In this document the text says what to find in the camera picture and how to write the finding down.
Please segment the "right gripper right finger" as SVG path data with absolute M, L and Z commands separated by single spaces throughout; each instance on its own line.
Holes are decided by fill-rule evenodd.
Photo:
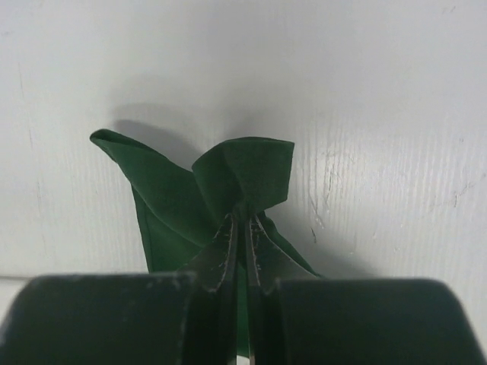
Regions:
M 428 279 L 329 280 L 245 226 L 253 364 L 484 364 L 459 300 Z

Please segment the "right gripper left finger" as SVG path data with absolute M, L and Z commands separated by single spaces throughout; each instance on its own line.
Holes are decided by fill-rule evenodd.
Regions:
M 234 364 L 237 222 L 179 271 L 46 275 L 15 297 L 3 364 Z

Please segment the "white and green t-shirt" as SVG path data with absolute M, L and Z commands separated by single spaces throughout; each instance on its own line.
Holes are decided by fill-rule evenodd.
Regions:
M 90 140 L 132 188 L 149 273 L 134 281 L 142 298 L 126 302 L 123 321 L 143 357 L 287 364 L 281 291 L 316 277 L 266 215 L 288 197 L 294 144 L 231 139 L 186 170 L 107 129 Z

